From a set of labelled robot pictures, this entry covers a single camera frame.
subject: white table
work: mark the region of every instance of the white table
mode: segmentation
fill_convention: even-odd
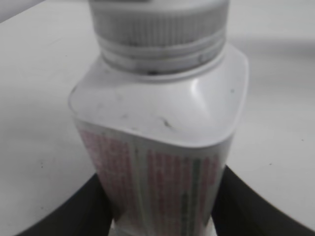
[[[230,38],[250,57],[249,100],[228,165],[315,230],[315,3],[237,0]],[[94,170],[66,98],[98,55],[85,0],[47,0],[0,24],[0,234],[48,215]]]
[[[229,167],[315,231],[315,2],[232,1],[230,39],[251,82]]]
[[[0,235],[59,207],[94,173],[67,96],[98,55],[85,1],[48,0],[0,24]]]

